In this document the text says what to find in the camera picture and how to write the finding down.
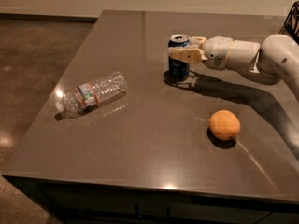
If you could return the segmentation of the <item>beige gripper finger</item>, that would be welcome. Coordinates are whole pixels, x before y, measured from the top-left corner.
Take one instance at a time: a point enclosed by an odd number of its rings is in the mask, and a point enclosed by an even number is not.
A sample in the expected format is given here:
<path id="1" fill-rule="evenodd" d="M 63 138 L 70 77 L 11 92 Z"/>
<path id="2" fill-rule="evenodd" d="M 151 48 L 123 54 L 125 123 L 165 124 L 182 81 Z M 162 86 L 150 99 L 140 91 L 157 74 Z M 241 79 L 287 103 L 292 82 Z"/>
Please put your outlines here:
<path id="1" fill-rule="evenodd" d="M 206 42 L 206 38 L 205 37 L 201 37 L 201 36 L 192 36 L 190 38 L 190 42 L 193 45 L 202 46 Z"/>
<path id="2" fill-rule="evenodd" d="M 207 61 L 207 56 L 199 48 L 170 47 L 168 49 L 168 55 L 171 59 L 189 64 Z"/>

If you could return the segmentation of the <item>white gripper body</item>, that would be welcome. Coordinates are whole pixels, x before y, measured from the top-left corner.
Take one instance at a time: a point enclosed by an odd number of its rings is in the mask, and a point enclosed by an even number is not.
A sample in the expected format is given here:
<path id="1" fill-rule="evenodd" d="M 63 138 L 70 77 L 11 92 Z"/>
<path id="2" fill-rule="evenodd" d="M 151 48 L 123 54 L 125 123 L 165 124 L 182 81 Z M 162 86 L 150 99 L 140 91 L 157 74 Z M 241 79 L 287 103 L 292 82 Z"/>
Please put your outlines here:
<path id="1" fill-rule="evenodd" d="M 225 70 L 232 45 L 232 38 L 216 36 L 208 39 L 203 45 L 203 51 L 207 57 L 203 64 L 210 69 Z"/>

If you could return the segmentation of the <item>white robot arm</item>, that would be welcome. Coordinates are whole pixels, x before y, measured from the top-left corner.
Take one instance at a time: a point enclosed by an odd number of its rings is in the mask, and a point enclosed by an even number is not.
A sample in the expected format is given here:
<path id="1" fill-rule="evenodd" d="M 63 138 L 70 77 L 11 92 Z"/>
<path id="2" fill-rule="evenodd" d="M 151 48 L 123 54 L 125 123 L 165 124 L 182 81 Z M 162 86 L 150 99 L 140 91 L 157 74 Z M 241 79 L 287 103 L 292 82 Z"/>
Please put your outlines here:
<path id="1" fill-rule="evenodd" d="M 273 85 L 283 80 L 299 100 L 299 45 L 289 36 L 268 36 L 262 44 L 230 37 L 172 35 L 171 59 L 202 63 L 209 69 L 231 70 L 256 83 Z"/>

